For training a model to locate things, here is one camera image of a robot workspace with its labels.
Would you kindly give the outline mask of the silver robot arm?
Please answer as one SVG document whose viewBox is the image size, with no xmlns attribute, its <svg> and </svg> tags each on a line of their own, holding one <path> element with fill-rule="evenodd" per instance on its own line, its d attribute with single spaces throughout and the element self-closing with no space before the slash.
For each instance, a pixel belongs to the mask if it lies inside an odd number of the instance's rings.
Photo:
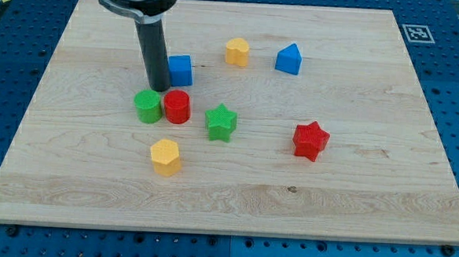
<svg viewBox="0 0 459 257">
<path fill-rule="evenodd" d="M 163 92 L 171 86 L 163 15 L 177 0 L 98 0 L 101 6 L 136 26 L 146 75 L 152 90 Z"/>
</svg>

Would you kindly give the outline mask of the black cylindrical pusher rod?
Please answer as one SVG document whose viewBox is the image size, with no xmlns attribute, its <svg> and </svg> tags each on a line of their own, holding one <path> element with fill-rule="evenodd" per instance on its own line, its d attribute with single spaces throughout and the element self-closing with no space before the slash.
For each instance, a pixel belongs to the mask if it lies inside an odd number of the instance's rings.
<svg viewBox="0 0 459 257">
<path fill-rule="evenodd" d="M 171 86 L 171 73 L 162 21 L 135 24 L 149 85 L 156 92 L 164 92 Z"/>
</svg>

